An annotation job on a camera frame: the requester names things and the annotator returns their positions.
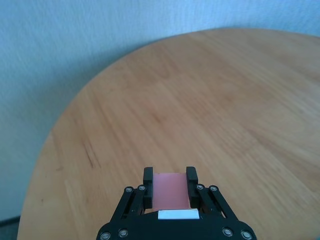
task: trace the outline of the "gray floor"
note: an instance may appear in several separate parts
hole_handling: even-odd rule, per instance
[[[19,223],[0,227],[0,240],[17,240]]]

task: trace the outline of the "wooden tabletop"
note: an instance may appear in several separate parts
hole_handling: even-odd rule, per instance
[[[94,240],[143,169],[217,185],[259,240],[320,235],[320,39],[219,29],[165,39],[87,84],[50,132],[19,240]]]

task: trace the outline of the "pink block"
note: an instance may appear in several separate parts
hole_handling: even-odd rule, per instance
[[[185,173],[153,174],[153,209],[189,209],[187,176]]]

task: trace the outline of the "wood grain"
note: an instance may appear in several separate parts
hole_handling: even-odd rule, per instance
[[[258,239],[320,235],[320,39],[219,29],[109,66],[49,134],[19,240],[90,240],[143,168],[195,166]]]

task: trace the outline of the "white wall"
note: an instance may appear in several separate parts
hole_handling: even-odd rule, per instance
[[[320,1],[0,0],[0,220],[20,214],[50,128],[93,76],[153,41],[225,27],[320,35]]]

